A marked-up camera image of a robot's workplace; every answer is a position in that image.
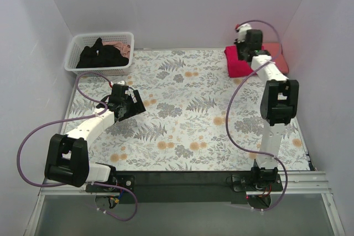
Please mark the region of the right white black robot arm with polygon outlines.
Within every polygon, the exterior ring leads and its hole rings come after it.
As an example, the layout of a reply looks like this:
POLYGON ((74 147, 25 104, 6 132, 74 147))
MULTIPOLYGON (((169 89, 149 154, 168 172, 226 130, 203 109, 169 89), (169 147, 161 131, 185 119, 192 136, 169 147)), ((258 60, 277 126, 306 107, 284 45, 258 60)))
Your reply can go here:
POLYGON ((285 126, 296 116, 299 83, 288 79, 276 66, 270 52, 262 47, 263 33, 249 24, 236 28, 235 40, 239 60, 246 61, 264 83, 260 105, 264 121, 259 153, 249 172, 235 178, 240 190, 247 188, 263 190, 271 185, 280 185, 278 161, 280 144, 285 126))

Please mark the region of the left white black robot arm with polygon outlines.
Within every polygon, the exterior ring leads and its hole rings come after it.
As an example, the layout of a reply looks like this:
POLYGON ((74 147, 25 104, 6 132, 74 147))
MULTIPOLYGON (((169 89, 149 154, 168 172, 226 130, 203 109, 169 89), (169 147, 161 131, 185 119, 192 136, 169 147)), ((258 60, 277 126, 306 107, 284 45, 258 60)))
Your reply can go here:
POLYGON ((89 147, 109 127, 145 112, 145 106, 138 90, 120 83, 111 87, 91 118, 67 134, 51 137, 44 171, 47 179, 75 187, 98 182, 107 192, 117 187, 118 179, 111 174, 113 167, 89 162, 89 147))

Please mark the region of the magenta t shirt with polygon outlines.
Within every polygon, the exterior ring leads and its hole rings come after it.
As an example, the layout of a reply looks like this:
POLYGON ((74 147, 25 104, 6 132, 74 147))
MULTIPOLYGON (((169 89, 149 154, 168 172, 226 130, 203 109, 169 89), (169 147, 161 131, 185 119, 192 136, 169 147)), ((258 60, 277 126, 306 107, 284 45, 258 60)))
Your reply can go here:
POLYGON ((247 62, 238 59, 236 46, 227 46, 224 53, 230 78, 246 77, 253 72, 247 62))

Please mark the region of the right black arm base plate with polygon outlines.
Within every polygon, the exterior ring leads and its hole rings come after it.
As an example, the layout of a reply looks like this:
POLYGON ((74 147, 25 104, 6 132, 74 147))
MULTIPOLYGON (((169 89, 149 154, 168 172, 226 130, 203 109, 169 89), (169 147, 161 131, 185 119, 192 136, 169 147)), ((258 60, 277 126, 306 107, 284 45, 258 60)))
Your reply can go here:
POLYGON ((253 180, 248 172, 234 173, 226 177, 226 184, 235 192, 264 192, 271 190, 272 192, 282 192, 283 183, 278 174, 275 180, 253 180))

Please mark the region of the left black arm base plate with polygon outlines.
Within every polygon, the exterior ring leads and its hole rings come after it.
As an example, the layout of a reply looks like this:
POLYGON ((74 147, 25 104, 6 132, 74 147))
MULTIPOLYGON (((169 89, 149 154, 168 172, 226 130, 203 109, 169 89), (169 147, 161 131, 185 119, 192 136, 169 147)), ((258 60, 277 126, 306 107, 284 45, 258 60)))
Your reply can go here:
MULTIPOLYGON (((135 177, 133 175, 112 175, 108 178, 108 181, 104 182, 105 185, 115 185, 129 189, 133 191, 135 183, 135 177)), ((95 184, 88 183, 85 188, 89 193, 108 193, 108 192, 120 192, 121 189, 114 187, 103 187, 95 184)))

